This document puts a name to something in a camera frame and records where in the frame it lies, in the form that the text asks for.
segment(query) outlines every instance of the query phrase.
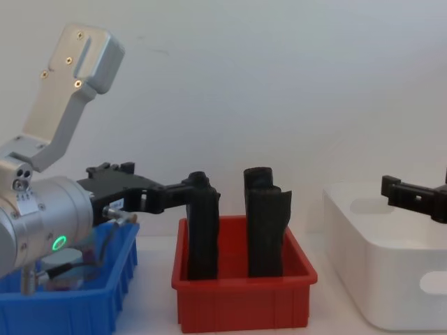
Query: cylindrical joint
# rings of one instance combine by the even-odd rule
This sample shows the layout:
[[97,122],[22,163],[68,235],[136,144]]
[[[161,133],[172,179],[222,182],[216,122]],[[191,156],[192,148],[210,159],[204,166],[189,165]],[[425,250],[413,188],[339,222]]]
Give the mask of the cylindrical joint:
[[13,215],[0,199],[0,278],[89,235],[93,211],[88,192],[65,177],[31,183],[38,211]]
[[37,275],[34,263],[23,267],[20,281],[20,292],[23,295],[33,295],[36,291]]
[[137,223],[138,216],[135,213],[128,213],[127,211],[120,211],[109,206],[104,207],[103,215],[105,218],[116,220],[118,225],[126,223]]

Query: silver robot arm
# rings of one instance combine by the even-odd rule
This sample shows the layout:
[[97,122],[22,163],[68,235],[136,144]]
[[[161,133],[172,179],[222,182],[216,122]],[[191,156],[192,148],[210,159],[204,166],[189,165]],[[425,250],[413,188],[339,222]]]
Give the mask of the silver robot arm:
[[64,29],[22,134],[0,147],[0,278],[20,267],[31,278],[36,260],[91,232],[89,194],[77,182],[31,178],[65,154],[85,105],[109,90],[123,57],[106,30]]

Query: green indicator light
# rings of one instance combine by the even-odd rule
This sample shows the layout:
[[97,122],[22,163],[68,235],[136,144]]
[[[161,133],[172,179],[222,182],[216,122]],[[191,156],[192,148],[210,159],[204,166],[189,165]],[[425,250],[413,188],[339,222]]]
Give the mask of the green indicator light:
[[65,245],[65,243],[67,243],[67,237],[63,235],[59,236],[53,243],[53,251],[58,251]]

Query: white wall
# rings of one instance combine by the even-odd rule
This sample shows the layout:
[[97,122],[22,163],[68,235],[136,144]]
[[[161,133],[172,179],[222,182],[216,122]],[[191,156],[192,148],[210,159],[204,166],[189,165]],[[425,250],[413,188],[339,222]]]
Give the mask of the white wall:
[[[0,142],[20,131],[65,23],[106,27],[122,68],[45,175],[103,161],[163,183],[204,170],[232,214],[243,169],[269,165],[293,190],[291,225],[317,230],[326,183],[444,180],[446,13],[444,0],[3,1]],[[174,233],[181,215],[143,232]]]

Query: screw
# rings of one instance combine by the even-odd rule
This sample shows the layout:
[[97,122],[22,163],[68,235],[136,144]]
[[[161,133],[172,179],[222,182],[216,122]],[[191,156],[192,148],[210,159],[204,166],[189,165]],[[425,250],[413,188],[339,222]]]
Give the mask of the screw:
[[13,188],[16,191],[24,191],[25,190],[25,185],[24,185],[24,183],[21,180],[16,179],[13,182]]
[[129,222],[130,223],[137,223],[137,220],[138,220],[138,215],[137,214],[131,213],[129,215]]

